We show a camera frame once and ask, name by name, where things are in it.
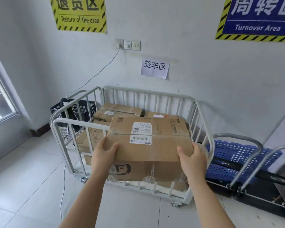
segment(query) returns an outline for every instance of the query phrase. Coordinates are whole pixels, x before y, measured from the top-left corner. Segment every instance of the electrical socket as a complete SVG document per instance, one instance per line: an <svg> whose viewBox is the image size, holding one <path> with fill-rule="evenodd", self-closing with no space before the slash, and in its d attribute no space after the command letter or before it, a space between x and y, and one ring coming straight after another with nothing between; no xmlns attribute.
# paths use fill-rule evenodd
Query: electrical socket
<svg viewBox="0 0 285 228"><path fill-rule="evenodd" d="M124 49L124 40L123 39L116 39L116 48L117 49Z"/></svg>

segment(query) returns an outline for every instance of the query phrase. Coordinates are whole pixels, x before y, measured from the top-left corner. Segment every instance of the baseboard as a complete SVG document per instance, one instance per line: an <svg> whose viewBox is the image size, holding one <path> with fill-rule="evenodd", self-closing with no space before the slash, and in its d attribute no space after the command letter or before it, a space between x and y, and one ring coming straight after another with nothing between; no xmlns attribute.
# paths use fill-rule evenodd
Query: baseboard
<svg viewBox="0 0 285 228"><path fill-rule="evenodd" d="M30 130L33 137L41 137L46 132L48 132L51 129L49 126L49 123L45 124L44 126L40 127L38 130Z"/></svg>

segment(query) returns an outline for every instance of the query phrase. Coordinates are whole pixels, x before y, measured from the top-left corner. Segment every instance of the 笼车区 paper sign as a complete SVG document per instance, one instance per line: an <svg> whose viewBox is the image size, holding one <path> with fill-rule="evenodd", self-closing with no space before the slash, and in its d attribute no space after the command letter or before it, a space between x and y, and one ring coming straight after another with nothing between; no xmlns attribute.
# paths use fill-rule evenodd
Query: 笼车区 paper sign
<svg viewBox="0 0 285 228"><path fill-rule="evenodd" d="M141 75L166 79L170 63L158 59L143 59Z"/></svg>

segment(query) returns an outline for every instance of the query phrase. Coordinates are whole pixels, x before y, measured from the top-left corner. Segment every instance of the white metal cage cart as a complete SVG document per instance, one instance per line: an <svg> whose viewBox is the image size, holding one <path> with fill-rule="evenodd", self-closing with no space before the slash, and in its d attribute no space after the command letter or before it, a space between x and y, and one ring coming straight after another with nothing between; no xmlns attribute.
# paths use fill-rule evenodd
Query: white metal cage cart
<svg viewBox="0 0 285 228"><path fill-rule="evenodd" d="M93 148L88 127L103 130L104 136L106 135L106 131L108 131L110 128L110 126L93 123L93 115L91 114L89 107L87 109L90 116L89 122L82 121L82 116L80 114L78 120L69 119L67 109L74 104L78 105L80 100L87 101L87 105L89 105L89 100L95 101L96 108L103 105L105 102L110 102L140 107L145 111L148 110L158 113L178 115L179 117L186 119L189 123L190 135L193 141L203 144L207 144L209 142L210 149L208 165L213 158L214 140L212 134L209 131L209 127L207 126L207 122L205 121L199 102L192 97L139 89L106 86L103 89L96 87L90 91L78 91L69 96L67 99L71 98L74 100L52 114L50 118L50 126L57 142L59 143L59 146L61 147L69 171L76 176L88 178L91 173L91 166L88 166L83 158L84 155L93 155ZM62 112L65 112L67 118L57 117L57 115L61 114ZM58 126L59 122L66 123L68 125L70 136L61 134L62 130L60 130ZM82 126L82 128L81 130L75 132L73 125L79 125ZM80 153L78 151L76 137L80 133L84 133L84 130L87 133L91 153ZM189 204L193 197L190 188L188 188L188 190L185 192L175 190L175 182L171 183L170 188L159 186L156 182L107 182L132 190L170 199L174 207L178 207L182 204Z"/></svg>

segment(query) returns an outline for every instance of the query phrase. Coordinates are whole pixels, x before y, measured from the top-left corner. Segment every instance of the wall outlet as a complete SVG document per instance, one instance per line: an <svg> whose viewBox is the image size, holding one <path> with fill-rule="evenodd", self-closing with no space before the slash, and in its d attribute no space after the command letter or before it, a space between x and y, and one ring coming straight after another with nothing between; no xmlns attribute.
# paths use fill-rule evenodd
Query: wall outlet
<svg viewBox="0 0 285 228"><path fill-rule="evenodd" d="M132 50L140 50L140 41L132 40Z"/></svg>
<svg viewBox="0 0 285 228"><path fill-rule="evenodd" d="M116 39L116 48L117 49L124 49L124 41L123 41L123 39Z"/></svg>
<svg viewBox="0 0 285 228"><path fill-rule="evenodd" d="M132 49L132 41L124 40L124 49Z"/></svg>

